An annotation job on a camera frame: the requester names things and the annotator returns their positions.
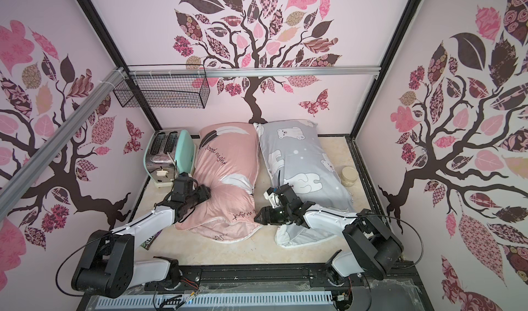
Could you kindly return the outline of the pink feather pillow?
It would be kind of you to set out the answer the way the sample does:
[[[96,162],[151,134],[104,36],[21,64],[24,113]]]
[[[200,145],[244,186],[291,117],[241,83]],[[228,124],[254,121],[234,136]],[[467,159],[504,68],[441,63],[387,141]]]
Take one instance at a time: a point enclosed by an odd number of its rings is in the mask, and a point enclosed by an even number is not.
[[[259,172],[259,139],[249,123],[211,125],[199,132],[193,177],[210,188],[211,197],[174,227],[220,243],[236,243],[255,234],[254,187]]]

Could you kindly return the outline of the grey polar bear pillow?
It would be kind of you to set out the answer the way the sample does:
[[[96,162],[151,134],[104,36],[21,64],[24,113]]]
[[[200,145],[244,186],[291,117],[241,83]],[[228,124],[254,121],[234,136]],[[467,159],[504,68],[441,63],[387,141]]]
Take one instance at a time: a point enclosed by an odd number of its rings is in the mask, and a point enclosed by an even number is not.
[[[353,198],[320,144],[316,123],[277,121],[254,128],[273,188],[289,184],[303,201],[352,212]]]

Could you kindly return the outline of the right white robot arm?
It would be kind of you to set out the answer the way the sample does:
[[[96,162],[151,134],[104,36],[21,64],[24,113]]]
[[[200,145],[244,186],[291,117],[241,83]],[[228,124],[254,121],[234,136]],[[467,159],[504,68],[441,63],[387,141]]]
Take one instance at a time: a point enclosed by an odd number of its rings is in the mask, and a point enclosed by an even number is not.
[[[271,205],[263,207],[254,221],[261,225],[296,225],[318,229],[345,238],[349,250],[339,250],[325,264],[329,283],[340,286],[351,275],[365,275],[376,280],[388,277],[404,247],[381,216],[363,209],[346,213],[315,202],[303,201],[285,184],[264,193]]]

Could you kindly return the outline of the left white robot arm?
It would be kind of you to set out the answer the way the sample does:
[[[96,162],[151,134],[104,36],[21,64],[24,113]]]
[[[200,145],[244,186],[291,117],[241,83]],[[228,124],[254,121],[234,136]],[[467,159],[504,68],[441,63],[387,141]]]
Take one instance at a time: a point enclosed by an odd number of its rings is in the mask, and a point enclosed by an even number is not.
[[[198,205],[210,198],[209,187],[199,184],[188,173],[180,174],[170,192],[149,213],[122,227],[90,235],[82,247],[71,288],[113,299],[147,283],[174,289],[182,280],[177,260],[156,257],[136,261],[135,252],[155,234],[188,219]]]

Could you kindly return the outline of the mint and chrome toaster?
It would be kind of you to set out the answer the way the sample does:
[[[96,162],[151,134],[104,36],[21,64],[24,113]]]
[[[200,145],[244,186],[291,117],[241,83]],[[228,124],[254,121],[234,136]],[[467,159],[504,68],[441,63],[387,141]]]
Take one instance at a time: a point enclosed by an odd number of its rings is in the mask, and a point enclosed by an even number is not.
[[[180,173],[194,173],[196,151],[186,129],[157,130],[144,153],[144,168],[157,188],[170,187]]]

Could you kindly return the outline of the round beige jar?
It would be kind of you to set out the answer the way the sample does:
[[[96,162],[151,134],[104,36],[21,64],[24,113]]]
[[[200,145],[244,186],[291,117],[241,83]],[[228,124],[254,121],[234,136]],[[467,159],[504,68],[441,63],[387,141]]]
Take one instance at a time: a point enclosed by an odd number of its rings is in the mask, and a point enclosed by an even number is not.
[[[341,171],[341,183],[345,187],[352,187],[359,179],[358,171],[350,166],[343,167]]]

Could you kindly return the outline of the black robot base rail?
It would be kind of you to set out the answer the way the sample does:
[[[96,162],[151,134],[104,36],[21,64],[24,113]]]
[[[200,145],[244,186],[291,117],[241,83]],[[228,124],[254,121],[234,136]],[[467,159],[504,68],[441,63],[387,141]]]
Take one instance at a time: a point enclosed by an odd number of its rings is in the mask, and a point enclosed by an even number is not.
[[[138,286],[127,295],[203,293],[279,293],[325,291],[332,305],[261,306],[234,308],[191,308],[185,310],[432,310],[420,276],[400,262],[383,280],[357,274],[340,286],[329,283],[325,264],[264,264],[224,266],[181,266],[182,279],[172,290],[155,283]],[[83,297],[78,310],[89,310],[99,296]],[[179,304],[173,310],[182,310]]]

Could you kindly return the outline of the back aluminium frame rail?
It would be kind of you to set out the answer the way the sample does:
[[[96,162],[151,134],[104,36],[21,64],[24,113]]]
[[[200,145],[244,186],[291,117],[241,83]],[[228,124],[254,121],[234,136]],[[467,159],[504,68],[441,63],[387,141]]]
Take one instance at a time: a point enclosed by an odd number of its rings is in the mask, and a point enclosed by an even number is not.
[[[165,70],[154,70],[154,66],[140,66],[140,70],[132,70],[129,66],[131,77],[179,77],[192,76],[199,78],[230,78],[230,77],[293,77],[293,76],[342,76],[342,75],[368,75],[377,76],[381,72],[379,66],[330,66],[330,67],[267,67],[267,68],[230,68],[230,69],[205,69],[196,70],[176,69],[175,66]]]

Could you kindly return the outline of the aluminium frame rail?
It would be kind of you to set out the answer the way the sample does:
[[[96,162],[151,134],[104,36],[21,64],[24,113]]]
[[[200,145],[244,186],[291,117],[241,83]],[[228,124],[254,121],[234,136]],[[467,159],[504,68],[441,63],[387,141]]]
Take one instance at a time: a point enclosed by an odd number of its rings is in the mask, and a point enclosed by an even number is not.
[[[330,66],[330,67],[267,67],[267,68],[230,68],[230,69],[205,69],[196,70],[176,69],[175,66],[165,70],[154,70],[154,66],[140,66],[140,70],[132,70],[129,66],[131,77],[179,77],[192,76],[199,78],[230,78],[230,77],[293,77],[293,76],[342,76],[342,75],[368,75],[377,76],[381,72],[379,66]]]
[[[22,199],[25,192],[46,170],[60,150],[73,138],[78,128],[89,118],[119,83],[125,80],[125,70],[115,67],[95,90],[84,100],[80,107],[55,131],[37,152],[23,165],[13,178],[1,190],[1,218],[8,215],[11,209]]]

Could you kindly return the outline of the left aluminium frame rail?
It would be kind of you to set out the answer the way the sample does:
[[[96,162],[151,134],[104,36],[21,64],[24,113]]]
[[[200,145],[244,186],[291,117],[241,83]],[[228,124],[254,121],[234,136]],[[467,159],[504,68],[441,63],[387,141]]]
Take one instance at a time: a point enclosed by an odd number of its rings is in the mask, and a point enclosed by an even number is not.
[[[84,100],[80,107],[55,131],[37,152],[23,165],[13,178],[1,190],[1,218],[8,215],[11,209],[22,199],[25,192],[46,170],[60,150],[73,138],[78,128],[89,118],[119,83],[125,80],[125,70],[115,67],[95,90]]]

